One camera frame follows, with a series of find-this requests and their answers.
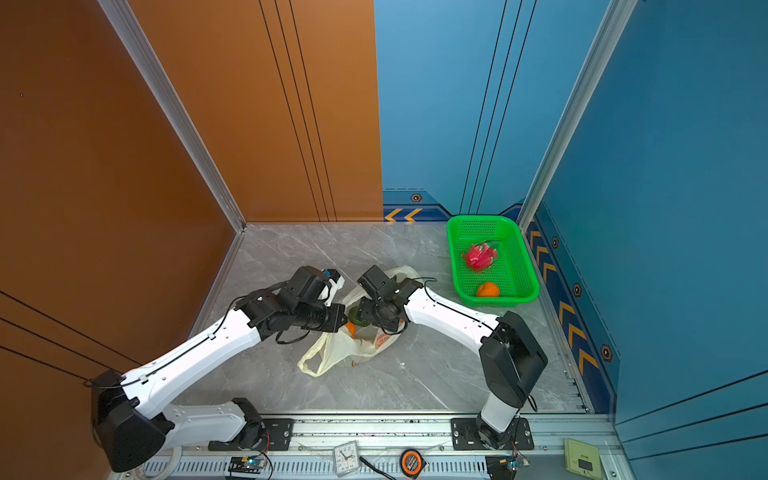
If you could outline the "dark avocado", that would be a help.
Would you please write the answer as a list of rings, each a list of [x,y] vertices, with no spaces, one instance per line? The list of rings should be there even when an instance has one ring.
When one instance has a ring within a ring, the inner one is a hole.
[[[349,322],[357,327],[367,327],[372,323],[372,310],[368,306],[352,306],[348,314]]]

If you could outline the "translucent yellowish plastic bag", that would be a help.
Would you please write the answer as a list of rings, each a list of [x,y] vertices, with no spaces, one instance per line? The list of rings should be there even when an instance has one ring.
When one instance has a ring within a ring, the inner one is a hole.
[[[388,277],[402,281],[416,278],[418,273],[410,266],[400,266],[384,271]],[[354,287],[341,301],[345,313],[354,317],[362,299],[370,296],[362,286]],[[356,367],[366,363],[394,344],[398,335],[390,335],[373,324],[363,325],[362,320],[348,321],[336,333],[322,333],[297,363],[299,371],[318,378],[333,367]]]

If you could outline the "orange fruit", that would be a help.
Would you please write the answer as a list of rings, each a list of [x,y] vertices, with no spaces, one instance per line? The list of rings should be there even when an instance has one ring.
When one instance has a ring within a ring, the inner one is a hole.
[[[497,298],[500,294],[499,286],[493,282],[481,284],[476,291],[476,296],[479,298]]]

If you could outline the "red dragon fruit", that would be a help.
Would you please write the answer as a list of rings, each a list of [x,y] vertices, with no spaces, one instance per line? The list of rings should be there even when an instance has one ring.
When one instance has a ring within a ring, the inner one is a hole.
[[[498,258],[497,242],[484,241],[472,244],[462,253],[465,265],[473,272],[481,273],[489,269]]]

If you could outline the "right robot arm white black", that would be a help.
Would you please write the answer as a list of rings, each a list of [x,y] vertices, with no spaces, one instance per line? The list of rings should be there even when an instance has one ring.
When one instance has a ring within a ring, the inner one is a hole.
[[[488,399],[476,417],[484,447],[509,449],[519,414],[548,365],[548,357],[523,318],[507,311],[494,316],[472,310],[433,292],[426,281],[388,276],[377,266],[357,283],[365,292],[357,318],[399,335],[411,324],[431,328],[477,354]]]

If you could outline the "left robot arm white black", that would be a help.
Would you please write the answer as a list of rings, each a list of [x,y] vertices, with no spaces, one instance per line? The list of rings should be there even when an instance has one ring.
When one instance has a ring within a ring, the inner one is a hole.
[[[337,332],[347,322],[334,300],[343,285],[335,269],[303,266],[287,281],[235,298],[219,320],[159,358],[86,381],[92,433],[111,469],[130,471],[163,450],[203,442],[229,450],[263,447],[266,426],[247,399],[188,407],[174,401],[230,358],[292,327]]]

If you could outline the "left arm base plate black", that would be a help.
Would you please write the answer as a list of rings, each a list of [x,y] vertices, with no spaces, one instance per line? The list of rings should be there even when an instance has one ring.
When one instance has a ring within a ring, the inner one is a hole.
[[[228,442],[211,441],[209,451],[287,451],[294,428],[292,418],[249,420],[235,438]]]

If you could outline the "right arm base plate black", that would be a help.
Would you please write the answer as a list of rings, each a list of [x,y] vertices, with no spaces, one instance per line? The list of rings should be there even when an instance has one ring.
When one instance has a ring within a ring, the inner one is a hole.
[[[499,433],[477,418],[453,418],[451,420],[453,448],[468,450],[518,450],[535,448],[532,431],[526,418],[516,417],[508,428]]]

